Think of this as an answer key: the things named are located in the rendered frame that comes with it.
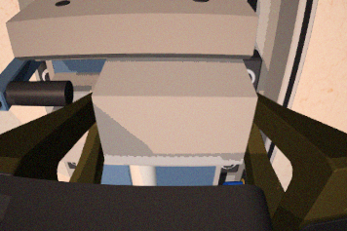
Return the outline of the grey metal block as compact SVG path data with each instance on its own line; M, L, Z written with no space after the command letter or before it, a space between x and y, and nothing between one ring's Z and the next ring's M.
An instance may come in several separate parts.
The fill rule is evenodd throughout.
M105 163L243 164L258 96L242 59L107 58L92 93Z

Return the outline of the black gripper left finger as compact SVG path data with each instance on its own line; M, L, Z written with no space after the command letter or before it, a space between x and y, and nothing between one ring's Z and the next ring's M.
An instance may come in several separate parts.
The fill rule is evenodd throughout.
M104 156L92 93L0 134L0 172L58 181L58 163L88 132L68 182L101 184Z

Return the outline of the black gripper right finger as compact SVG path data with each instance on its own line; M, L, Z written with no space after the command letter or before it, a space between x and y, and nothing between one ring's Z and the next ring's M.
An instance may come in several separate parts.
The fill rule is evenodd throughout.
M347 217L347 133L256 94L244 162L248 184L264 191L274 231ZM260 130L291 163L286 192Z

